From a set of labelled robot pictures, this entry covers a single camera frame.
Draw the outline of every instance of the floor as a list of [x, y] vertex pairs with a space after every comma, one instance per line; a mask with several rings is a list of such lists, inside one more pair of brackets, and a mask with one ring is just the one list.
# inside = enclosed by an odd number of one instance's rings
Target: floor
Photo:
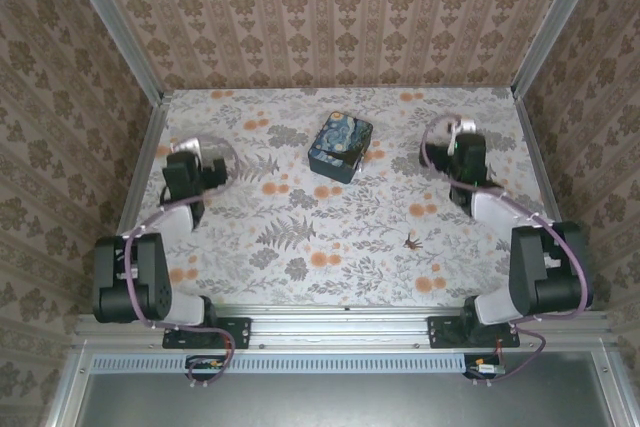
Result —
[[[309, 170], [307, 150], [333, 112], [374, 125], [349, 185]], [[492, 177], [543, 211], [507, 88], [191, 90], [173, 96], [139, 219], [157, 209], [172, 143], [201, 136], [205, 163], [230, 161], [210, 141], [222, 137], [240, 170], [167, 252], [174, 288], [229, 304], [459, 306], [507, 281], [510, 239], [469, 219], [420, 167], [424, 126], [443, 113], [475, 119]], [[407, 248], [408, 235], [421, 248]]]

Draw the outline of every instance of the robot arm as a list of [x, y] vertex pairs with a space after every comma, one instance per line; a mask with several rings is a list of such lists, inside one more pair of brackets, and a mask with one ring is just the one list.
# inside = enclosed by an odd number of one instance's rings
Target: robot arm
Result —
[[[227, 180], [224, 160], [215, 160], [213, 168], [202, 167], [197, 139], [174, 146], [162, 172], [169, 202], [200, 196]], [[204, 209], [204, 202], [172, 208], [146, 226], [144, 235], [134, 239], [131, 270], [138, 303], [147, 319], [179, 325], [215, 325], [215, 311], [208, 298], [172, 289], [165, 257], [166, 250], [198, 226]], [[128, 234], [103, 237], [96, 243], [93, 313], [98, 322], [137, 320], [125, 283], [124, 244]]]
[[[532, 218], [523, 216], [503, 202], [502, 187], [487, 179], [486, 142], [476, 132], [475, 124], [460, 120], [451, 124], [449, 131], [451, 142], [448, 147], [426, 145], [429, 163], [453, 181], [481, 188], [471, 192], [454, 182], [449, 198], [467, 215], [489, 226], [508, 242], [511, 258], [508, 285], [491, 293], [469, 297], [460, 317], [443, 324], [443, 328], [449, 329], [449, 334], [453, 329], [449, 339], [458, 339], [465, 345], [491, 346], [495, 344], [497, 332], [508, 332], [508, 322], [577, 308], [582, 291], [578, 275], [564, 250]], [[423, 165], [427, 164], [422, 153], [420, 160]], [[577, 224], [546, 222], [565, 241], [581, 265], [585, 265], [585, 241]], [[588, 277], [587, 285], [589, 306], [593, 293]]]

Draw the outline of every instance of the starry night print box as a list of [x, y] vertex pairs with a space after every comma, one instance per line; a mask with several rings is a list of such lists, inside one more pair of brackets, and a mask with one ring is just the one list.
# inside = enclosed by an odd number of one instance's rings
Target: starry night print box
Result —
[[373, 125], [333, 112], [309, 149], [309, 166], [317, 174], [348, 184], [371, 142]]

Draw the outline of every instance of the wire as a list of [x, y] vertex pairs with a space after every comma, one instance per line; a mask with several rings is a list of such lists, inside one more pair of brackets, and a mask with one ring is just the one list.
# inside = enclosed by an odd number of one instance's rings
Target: wire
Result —
[[481, 357], [479, 359], [476, 359], [468, 365], [477, 364], [479, 361], [486, 362], [489, 359], [493, 359], [495, 356], [498, 356], [498, 358], [500, 358], [501, 355], [502, 355], [502, 343], [500, 342], [500, 339], [496, 335], [496, 348], [493, 349], [493, 352], [491, 352], [491, 354], [488, 355], [487, 357]]
[[[218, 137], [212, 137], [212, 136], [204, 136], [205, 138], [207, 138], [208, 140], [214, 142], [214, 143], [221, 143], [227, 146], [227, 148], [230, 150], [231, 155], [233, 156], [234, 159], [234, 172], [236, 174], [236, 176], [234, 178], [230, 178], [229, 180], [227, 180], [227, 183], [218, 187], [217, 189], [211, 189], [206, 191], [203, 195], [197, 195], [194, 197], [189, 197], [187, 199], [183, 199], [183, 200], [179, 200], [177, 202], [173, 202], [171, 204], [166, 204], [163, 207], [161, 207], [161, 209], [156, 212], [155, 214], [151, 215], [149, 218], [145, 219], [142, 223], [140, 223], [139, 225], [137, 225], [127, 236], [126, 240], [125, 240], [125, 244], [124, 244], [124, 271], [125, 271], [125, 282], [127, 284], [127, 291], [129, 293], [129, 298], [131, 300], [131, 306], [133, 307], [133, 311], [136, 314], [136, 317], [138, 317], [138, 320], [140, 322], [142, 322], [143, 325], [150, 327], [152, 329], [155, 328], [164, 328], [164, 329], [170, 329], [170, 330], [184, 330], [187, 332], [199, 332], [199, 333], [214, 333], [214, 334], [218, 334], [220, 336], [222, 336], [226, 341], [228, 341], [228, 345], [229, 345], [229, 349], [228, 349], [228, 353], [226, 356], [226, 360], [225, 362], [222, 364], [222, 366], [220, 367], [220, 370], [208, 381], [206, 381], [207, 383], [213, 383], [216, 380], [218, 380], [222, 374], [224, 373], [224, 371], [229, 367], [229, 364], [231, 363], [231, 360], [233, 358], [233, 355], [235, 354], [236, 351], [236, 342], [233, 338], [233, 336], [227, 332], [224, 329], [219, 329], [217, 327], [194, 327], [194, 326], [190, 326], [190, 325], [178, 325], [178, 324], [172, 324], [172, 323], [167, 323], [167, 322], [155, 322], [155, 321], [151, 321], [149, 319], [147, 319], [144, 315], [144, 312], [142, 312], [142, 308], [140, 307], [140, 303], [138, 302], [138, 297], [136, 295], [136, 288], [135, 288], [135, 284], [133, 281], [133, 273], [132, 273], [132, 268], [131, 268], [131, 250], [132, 250], [132, 246], [133, 246], [133, 241], [135, 238], [140, 237], [141, 235], [144, 234], [144, 232], [147, 229], [147, 226], [152, 227], [158, 220], [160, 220], [163, 216], [167, 215], [169, 212], [171, 212], [174, 209], [177, 209], [178, 207], [182, 207], [185, 205], [190, 205], [196, 202], [201, 202], [203, 200], [206, 200], [209, 197], [215, 196], [215, 195], [220, 195], [224, 192], [226, 192], [229, 187], [231, 187], [235, 181], [235, 179], [239, 176], [240, 173], [240, 157], [238, 156], [238, 153], [235, 151], [235, 149], [231, 146], [231, 144], [229, 142], [227, 142], [224, 139], [218, 138]], [[192, 376], [192, 372], [193, 372], [193, 365], [190, 366], [189, 369], [189, 375], [190, 376], [190, 380], [192, 382], [197, 382], [195, 379], [193, 379]]]
[[[540, 315], [537, 315], [536, 318], [537, 319], [550, 319], [550, 320], [559, 320], [559, 319], [569, 320], [569, 319], [573, 319], [573, 318], [577, 317], [578, 315], [580, 315], [582, 312], [584, 312], [584, 310], [585, 310], [585, 308], [587, 306], [587, 301], [588, 301], [588, 297], [589, 297], [589, 291], [588, 291], [588, 286], [587, 286], [587, 278], [586, 278], [585, 273], [584, 273], [584, 268], [580, 264], [580, 261], [578, 260], [576, 255], [573, 253], [573, 251], [571, 250], [569, 245], [564, 241], [564, 239], [555, 230], [553, 230], [553, 228], [542, 217], [540, 217], [540, 215], [538, 213], [534, 213], [534, 212], [530, 211], [526, 207], [520, 205], [518, 202], [516, 202], [515, 200], [511, 199], [510, 197], [508, 197], [507, 195], [505, 195], [505, 192], [502, 189], [497, 189], [497, 188], [486, 189], [486, 188], [477, 187], [477, 186], [474, 186], [474, 185], [471, 185], [471, 184], [465, 184], [463, 182], [458, 182], [457, 180], [453, 180], [449, 176], [447, 176], [447, 175], [445, 175], [443, 173], [440, 173], [440, 172], [436, 171], [433, 168], [433, 164], [431, 163], [431, 161], [429, 160], [429, 157], [427, 156], [427, 137], [429, 135], [429, 132], [435, 126], [435, 124], [437, 122], [440, 122], [441, 120], [444, 120], [444, 119], [459, 120], [460, 116], [453, 115], [453, 114], [440, 115], [440, 116], [436, 117], [435, 119], [433, 119], [427, 125], [427, 128], [425, 129], [424, 134], [422, 136], [422, 142], [420, 144], [420, 151], [422, 153], [422, 156], [424, 157], [424, 162], [427, 164], [427, 168], [431, 169], [440, 179], [444, 180], [445, 182], [451, 184], [454, 187], [457, 187], [459, 189], [465, 189], [465, 190], [468, 190], [470, 192], [482, 192], [482, 193], [486, 193], [486, 194], [489, 194], [489, 195], [495, 197], [499, 201], [501, 201], [501, 202], [505, 203], [507, 206], [511, 207], [516, 212], [519, 212], [520, 214], [531, 218], [538, 225], [540, 225], [545, 231], [547, 231], [549, 233], [549, 235], [553, 238], [553, 240], [555, 240], [555, 242], [558, 244], [558, 246], [560, 246], [560, 248], [565, 252], [567, 257], [569, 258], [569, 262], [571, 262], [571, 265], [573, 265], [573, 268], [574, 268], [574, 270], [576, 272], [576, 275], [578, 276], [578, 280], [580, 282], [580, 303], [578, 304], [578, 307], [576, 308], [576, 310], [574, 310], [573, 312], [570, 312], [568, 314], [552, 314], [552, 315], [540, 314]], [[534, 320], [533, 317], [525, 317], [523, 319], [518, 319], [518, 320], [514, 321], [513, 323], [514, 324], [519, 324], [519, 323], [522, 323], [522, 322], [528, 322], [530, 320]]]
[[522, 362], [519, 366], [517, 366], [512, 371], [507, 372], [506, 374], [504, 374], [504, 375], [502, 375], [500, 377], [495, 377], [494, 379], [488, 380], [488, 379], [485, 379], [484, 376], [482, 374], [480, 374], [479, 372], [475, 372], [474, 370], [468, 369], [467, 370], [468, 372], [471, 372], [476, 377], [479, 377], [479, 379], [478, 379], [479, 382], [484, 382], [484, 383], [500, 382], [502, 380], [506, 380], [509, 377], [512, 377], [512, 376], [516, 375], [518, 372], [520, 372], [522, 369], [524, 369], [527, 365], [529, 365], [531, 362], [533, 362], [536, 358], [538, 358], [538, 356], [542, 353], [542, 351], [546, 347], [547, 339], [545, 339], [542, 334], [539, 334], [538, 332], [533, 332], [532, 330], [522, 329], [522, 328], [518, 327], [517, 325], [514, 326], [514, 329], [515, 329], [516, 332], [518, 332], [520, 334], [529, 335], [531, 337], [535, 337], [536, 339], [540, 339], [540, 345], [533, 352], [533, 354], [531, 354], [524, 362]]
[[502, 355], [502, 341], [499, 338], [496, 338], [496, 342], [498, 344], [498, 347], [496, 347], [498, 350], [498, 360], [502, 365], [506, 366], [507, 363], [504, 361], [504, 355]]
[[[229, 339], [227, 337], [224, 337], [224, 345], [225, 345], [225, 348], [227, 349], [225, 353], [225, 362], [230, 363], [231, 362], [231, 358], [230, 358], [231, 343], [229, 342]], [[202, 385], [204, 387], [207, 387], [209, 383], [213, 383], [220, 378], [220, 376], [216, 374], [212, 375], [211, 377], [205, 380], [198, 380], [193, 376], [193, 369], [195, 368], [196, 365], [209, 363], [210, 365], [213, 366], [213, 362], [216, 362], [216, 363], [218, 362], [217, 356], [203, 355], [197, 358], [192, 358], [190, 360], [187, 359], [187, 361], [189, 362], [189, 365], [187, 368], [186, 376], [187, 376], [187, 379], [191, 381], [192, 387], [194, 387], [195, 385]]]
[[[578, 315], [580, 315], [582, 312], [584, 312], [585, 308], [587, 307], [587, 302], [588, 302], [588, 297], [589, 297], [589, 289], [588, 289], [588, 286], [587, 286], [587, 279], [586, 279], [586, 276], [585, 276], [585, 273], [584, 273], [584, 268], [580, 264], [580, 261], [578, 260], [576, 255], [573, 253], [573, 251], [571, 250], [569, 245], [564, 241], [564, 239], [555, 230], [553, 230], [553, 228], [542, 217], [540, 217], [540, 215], [538, 213], [534, 213], [534, 212], [530, 211], [526, 207], [520, 205], [515, 200], [509, 198], [507, 195], [505, 195], [505, 192], [502, 189], [497, 189], [497, 188], [486, 189], [486, 188], [482, 188], [482, 187], [477, 187], [475, 185], [465, 184], [463, 182], [458, 182], [457, 180], [451, 179], [449, 176], [447, 176], [447, 175], [445, 175], [445, 174], [443, 174], [441, 172], [438, 172], [433, 167], [433, 164], [431, 163], [431, 161], [429, 160], [429, 156], [427, 155], [427, 137], [429, 135], [429, 132], [431, 132], [431, 130], [433, 130], [433, 128], [436, 125], [436, 123], [440, 122], [442, 120], [445, 120], [445, 119], [447, 119], [447, 120], [455, 120], [457, 122], [457, 121], [461, 120], [461, 116], [453, 115], [453, 114], [439, 115], [435, 119], [431, 120], [431, 122], [429, 122], [429, 124], [427, 124], [427, 127], [425, 128], [424, 134], [422, 135], [422, 142], [420, 143], [420, 152], [422, 154], [423, 160], [424, 160], [427, 168], [430, 169], [434, 174], [436, 174], [437, 177], [439, 177], [440, 179], [442, 179], [445, 182], [449, 183], [453, 187], [456, 187], [456, 188], [459, 188], [459, 189], [468, 190], [470, 192], [483, 192], [483, 193], [486, 193], [486, 194], [489, 194], [489, 195], [495, 197], [499, 201], [504, 202], [507, 206], [511, 207], [516, 212], [519, 212], [520, 214], [522, 214], [522, 215], [524, 215], [526, 217], [529, 217], [530, 219], [535, 221], [539, 226], [541, 226], [547, 233], [549, 233], [549, 235], [551, 235], [553, 240], [560, 246], [560, 248], [567, 255], [567, 257], [569, 258], [569, 262], [571, 262], [571, 265], [573, 266], [573, 268], [574, 268], [574, 270], [576, 272], [576, 275], [578, 276], [578, 280], [580, 281], [580, 302], [578, 304], [578, 307], [573, 312], [570, 312], [568, 314], [553, 314], [553, 315], [541, 314], [541, 315], [536, 316], [536, 319], [570, 320], [570, 319], [573, 319], [573, 318], [577, 317]], [[528, 322], [528, 321], [531, 321], [531, 320], [534, 320], [534, 317], [523, 317], [522, 319], [517, 319], [517, 320], [512, 321], [511, 324], [513, 325], [513, 330], [515, 332], [518, 332], [518, 333], [521, 333], [521, 334], [524, 334], [524, 335], [529, 335], [531, 337], [536, 337], [537, 339], [540, 339], [540, 346], [536, 349], [536, 351], [527, 360], [525, 360], [518, 367], [516, 367], [511, 372], [509, 372], [509, 373], [507, 373], [507, 374], [505, 374], [505, 375], [503, 375], [501, 377], [497, 377], [495, 379], [492, 379], [490, 382], [498, 382], [498, 381], [501, 381], [501, 380], [508, 379], [512, 375], [515, 375], [516, 373], [518, 373], [522, 369], [524, 369], [534, 359], [536, 359], [542, 353], [542, 351], [544, 350], [545, 346], [547, 345], [547, 340], [544, 338], [544, 336], [542, 336], [541, 334], [539, 334], [537, 332], [533, 332], [533, 331], [530, 331], [530, 330], [522, 329], [522, 328], [520, 328], [518, 326], [518, 324], [521, 324], [523, 322]], [[477, 372], [474, 372], [473, 370], [469, 370], [469, 372], [472, 372], [474, 375], [477, 374], [476, 376], [482, 377], [481, 374], [479, 374]], [[485, 383], [489, 382], [488, 380], [482, 379], [482, 378], [480, 379], [480, 381], [485, 382]]]

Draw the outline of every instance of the patterned wall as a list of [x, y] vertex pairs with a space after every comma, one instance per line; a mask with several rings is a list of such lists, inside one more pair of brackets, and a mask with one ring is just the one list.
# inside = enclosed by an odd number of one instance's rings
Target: patterned wall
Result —
[[116, 0], [166, 89], [510, 85], [552, 0]]
[[525, 103], [640, 388], [640, 0], [580, 0]]
[[149, 107], [89, 0], [0, 1], [0, 425], [36, 425]]

